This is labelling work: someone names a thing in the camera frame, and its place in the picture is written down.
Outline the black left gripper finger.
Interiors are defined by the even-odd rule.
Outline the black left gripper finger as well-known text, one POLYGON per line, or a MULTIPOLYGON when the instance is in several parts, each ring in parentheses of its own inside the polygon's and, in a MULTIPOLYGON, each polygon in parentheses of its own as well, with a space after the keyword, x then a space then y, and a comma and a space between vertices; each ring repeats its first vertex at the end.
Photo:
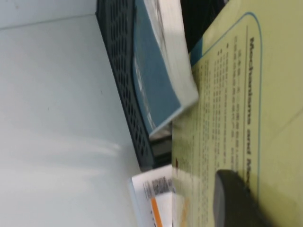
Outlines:
POLYGON ((230 169, 214 175, 213 216, 215 227, 275 227, 251 193, 250 174, 241 177, 230 169))

